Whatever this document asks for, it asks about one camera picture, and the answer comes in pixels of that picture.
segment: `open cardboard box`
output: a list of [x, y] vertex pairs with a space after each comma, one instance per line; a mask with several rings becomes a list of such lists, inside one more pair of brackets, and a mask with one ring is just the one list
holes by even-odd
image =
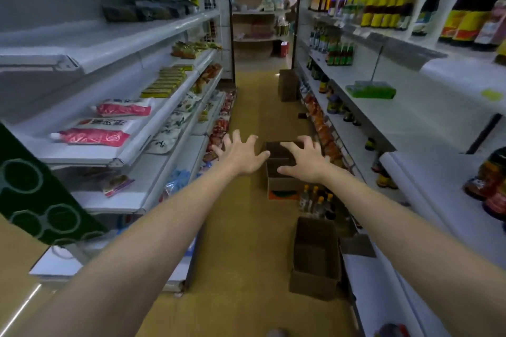
[[[300, 141], [295, 141], [294, 143], [300, 148], [304, 147]], [[294, 156], [288, 149], [282, 147], [279, 141], [266, 142], [264, 149], [271, 153], [266, 161], [268, 197], [278, 200], [281, 198], [285, 200], [298, 200], [299, 192], [304, 189], [304, 185], [307, 183], [294, 177], [282, 175], [277, 171], [278, 167], [284, 165], [294, 166]]]
[[332, 300], [342, 281], [338, 235], [330, 221], [299, 217], [295, 230], [288, 290]]

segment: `pink package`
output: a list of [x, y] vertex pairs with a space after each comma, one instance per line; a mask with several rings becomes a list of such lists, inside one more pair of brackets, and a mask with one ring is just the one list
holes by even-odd
[[91, 108], [102, 117], [149, 116], [152, 105], [152, 98], [136, 100], [108, 99]]
[[52, 133], [54, 140], [69, 144], [98, 144], [121, 147], [130, 137], [135, 120], [88, 118], [70, 129]]

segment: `floor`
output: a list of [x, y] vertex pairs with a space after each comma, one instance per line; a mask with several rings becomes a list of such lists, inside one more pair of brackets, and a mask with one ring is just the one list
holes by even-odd
[[[279, 101], [277, 72], [236, 75], [239, 93], [232, 129], [240, 129], [244, 139], [258, 135], [258, 148], [264, 141], [311, 133], [309, 123], [297, 118], [300, 103]], [[267, 199], [263, 168], [232, 182], [206, 222], [190, 290], [181, 298], [161, 294], [138, 336], [261, 337], [278, 326], [292, 336], [353, 335], [344, 300], [323, 302], [288, 292], [290, 241], [297, 217], [295, 201]], [[2, 328], [36, 288], [27, 272], [45, 247], [3, 219], [0, 239]], [[5, 334], [0, 329], [0, 337], [14, 335], [50, 296], [40, 288], [13, 327]]]

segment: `hand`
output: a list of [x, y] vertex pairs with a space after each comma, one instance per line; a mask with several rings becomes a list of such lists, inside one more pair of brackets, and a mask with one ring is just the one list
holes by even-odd
[[304, 149], [300, 149], [293, 142], [281, 143], [294, 155], [297, 164], [294, 167], [279, 167], [278, 172], [308, 183], [321, 184], [325, 171], [332, 165], [329, 158], [321, 155], [320, 143], [313, 142], [311, 137], [299, 136], [298, 139], [304, 142]]
[[218, 155], [219, 163], [223, 163], [223, 165], [231, 168], [234, 176], [249, 175], [258, 170], [271, 155], [269, 151], [264, 151], [258, 156], [255, 155], [255, 142], [257, 138], [258, 136], [251, 135], [243, 143], [241, 141], [241, 134], [236, 129], [232, 133], [232, 141], [228, 133], [223, 138], [225, 150], [215, 145], [212, 146], [212, 150]]

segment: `forearm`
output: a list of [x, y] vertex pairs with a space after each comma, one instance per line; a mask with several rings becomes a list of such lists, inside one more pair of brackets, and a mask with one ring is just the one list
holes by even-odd
[[226, 165], [218, 163], [136, 221], [87, 264], [21, 335], [134, 336], [233, 177]]
[[328, 166], [322, 183], [452, 335], [499, 335], [506, 330], [504, 270], [335, 166]]

